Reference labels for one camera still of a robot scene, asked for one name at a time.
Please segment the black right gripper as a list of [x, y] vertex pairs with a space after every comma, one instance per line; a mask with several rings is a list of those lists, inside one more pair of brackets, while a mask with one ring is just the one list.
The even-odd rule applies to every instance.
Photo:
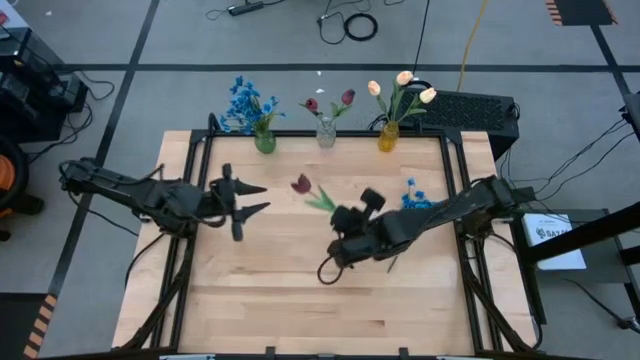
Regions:
[[394, 242], [379, 216], [370, 220], [374, 211], [381, 210], [385, 198], [366, 188], [360, 200], [366, 204], [363, 211], [356, 207], [338, 206], [330, 219], [339, 237], [329, 244], [329, 256], [337, 266], [353, 266], [369, 258], [381, 261], [406, 250], [406, 242]]

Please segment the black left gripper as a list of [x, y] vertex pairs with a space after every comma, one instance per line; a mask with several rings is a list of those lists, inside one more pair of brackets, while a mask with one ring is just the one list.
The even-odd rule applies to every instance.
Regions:
[[229, 219], [231, 221], [231, 232], [233, 240], [240, 242], [244, 233], [242, 224], [250, 217], [270, 205], [269, 202], [250, 205], [242, 208], [237, 207], [237, 195], [251, 195], [266, 192], [267, 189], [260, 186], [246, 184], [241, 180], [232, 177], [232, 166], [225, 163], [222, 166], [222, 177], [209, 183], [209, 191], [201, 201], [200, 222], [211, 228], [220, 228]]

